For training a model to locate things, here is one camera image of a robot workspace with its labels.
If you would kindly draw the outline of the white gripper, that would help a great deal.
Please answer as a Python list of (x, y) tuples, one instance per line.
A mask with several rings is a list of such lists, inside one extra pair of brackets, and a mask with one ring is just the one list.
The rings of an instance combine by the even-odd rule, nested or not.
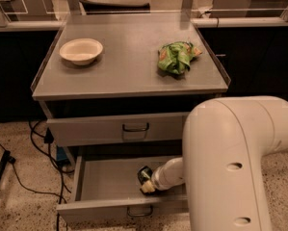
[(157, 167), (152, 173), (151, 181), (148, 180), (142, 184), (141, 191), (142, 193), (154, 193), (155, 188), (158, 191), (165, 191), (183, 183), (183, 159), (174, 158)]

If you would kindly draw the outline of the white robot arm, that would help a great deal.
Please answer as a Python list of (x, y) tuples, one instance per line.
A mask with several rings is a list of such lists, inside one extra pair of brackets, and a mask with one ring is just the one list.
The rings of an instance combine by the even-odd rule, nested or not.
[(141, 191), (186, 186), (192, 231), (272, 231), (261, 159), (288, 149), (288, 102), (223, 97), (197, 105), (183, 128), (182, 156), (158, 167)]

